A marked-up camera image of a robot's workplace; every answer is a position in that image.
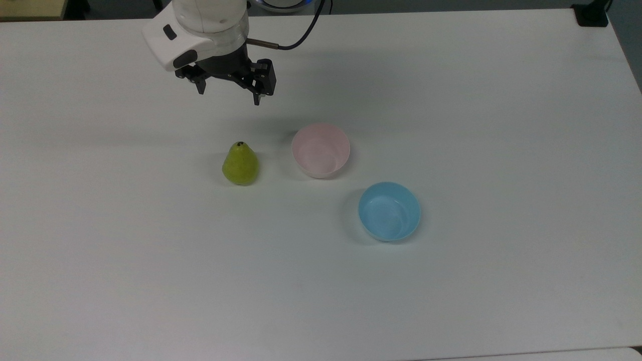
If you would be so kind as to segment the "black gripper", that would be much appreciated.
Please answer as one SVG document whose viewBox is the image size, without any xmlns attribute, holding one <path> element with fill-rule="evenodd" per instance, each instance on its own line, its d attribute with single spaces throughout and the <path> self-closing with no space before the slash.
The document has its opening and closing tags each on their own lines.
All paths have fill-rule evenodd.
<svg viewBox="0 0 642 361">
<path fill-rule="evenodd" d="M 277 82 L 273 62 L 270 59 L 260 59 L 252 63 L 248 57 L 247 44 L 227 55 L 199 60 L 197 65 L 186 65 L 175 71 L 177 78 L 194 84 L 201 95 L 206 91 L 209 75 L 243 76 L 243 82 L 248 91 L 252 92 L 256 106 L 260 105 L 262 98 L 274 94 Z"/>
</svg>

